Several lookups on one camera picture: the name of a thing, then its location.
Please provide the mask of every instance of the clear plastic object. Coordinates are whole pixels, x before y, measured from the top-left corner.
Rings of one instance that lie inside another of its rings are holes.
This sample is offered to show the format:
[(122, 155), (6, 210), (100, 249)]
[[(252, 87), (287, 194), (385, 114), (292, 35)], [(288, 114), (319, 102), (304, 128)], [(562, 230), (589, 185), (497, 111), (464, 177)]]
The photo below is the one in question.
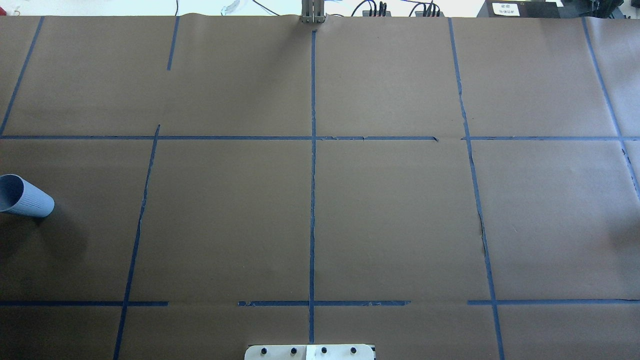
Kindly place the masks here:
[(223, 6), (222, 10), (220, 10), (220, 14), (222, 16), (232, 15), (234, 12), (238, 12), (249, 2), (249, 0), (234, 0), (228, 6)]

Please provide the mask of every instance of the white floor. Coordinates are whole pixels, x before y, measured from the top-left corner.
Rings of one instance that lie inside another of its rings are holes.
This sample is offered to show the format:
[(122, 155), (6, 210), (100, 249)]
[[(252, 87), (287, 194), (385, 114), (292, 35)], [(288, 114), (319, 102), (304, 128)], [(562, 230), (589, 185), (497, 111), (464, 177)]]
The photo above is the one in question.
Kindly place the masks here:
[[(178, 0), (179, 12), (201, 13), (204, 15), (220, 15), (224, 6), (231, 5), (234, 0)], [(300, 14), (300, 0), (259, 0), (261, 4), (278, 14)], [(326, 1), (326, 12), (345, 16), (351, 12), (360, 0)], [(440, 0), (436, 3), (448, 17), (475, 17), (483, 4), (483, 0)], [(387, 10), (393, 16), (407, 16), (413, 3), (402, 0), (387, 0)], [(630, 0), (625, 0), (620, 9), (622, 12), (638, 18), (637, 9), (631, 7)], [(0, 0), (0, 6), (8, 15), (173, 15), (176, 10), (175, 0)], [(239, 7), (233, 15), (267, 15), (268, 12), (251, 0), (239, 0)]]

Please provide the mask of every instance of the cup opening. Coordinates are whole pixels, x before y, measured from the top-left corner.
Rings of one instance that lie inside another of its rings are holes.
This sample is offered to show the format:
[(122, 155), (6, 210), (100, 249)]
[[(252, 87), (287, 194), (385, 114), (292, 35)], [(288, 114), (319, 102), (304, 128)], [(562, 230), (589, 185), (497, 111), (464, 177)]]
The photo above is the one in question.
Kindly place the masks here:
[(24, 183), (18, 175), (0, 176), (0, 211), (7, 211), (20, 201)]

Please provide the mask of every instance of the white bracket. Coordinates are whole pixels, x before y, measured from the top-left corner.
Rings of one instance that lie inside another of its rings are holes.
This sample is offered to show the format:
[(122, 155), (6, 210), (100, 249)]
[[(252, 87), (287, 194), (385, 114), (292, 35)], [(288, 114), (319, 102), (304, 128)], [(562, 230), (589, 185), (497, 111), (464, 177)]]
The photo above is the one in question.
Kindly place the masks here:
[(300, 21), (304, 23), (322, 23), (326, 20), (324, 0), (302, 0)]
[(375, 360), (374, 349), (365, 344), (253, 345), (244, 360)]

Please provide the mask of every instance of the plastic cup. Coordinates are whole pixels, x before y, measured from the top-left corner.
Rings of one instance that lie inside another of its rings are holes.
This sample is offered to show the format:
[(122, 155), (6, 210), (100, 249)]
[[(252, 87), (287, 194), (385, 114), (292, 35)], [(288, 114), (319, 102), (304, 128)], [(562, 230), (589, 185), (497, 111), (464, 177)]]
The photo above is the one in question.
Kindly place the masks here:
[(0, 176), (0, 213), (43, 218), (54, 206), (51, 196), (18, 175)]

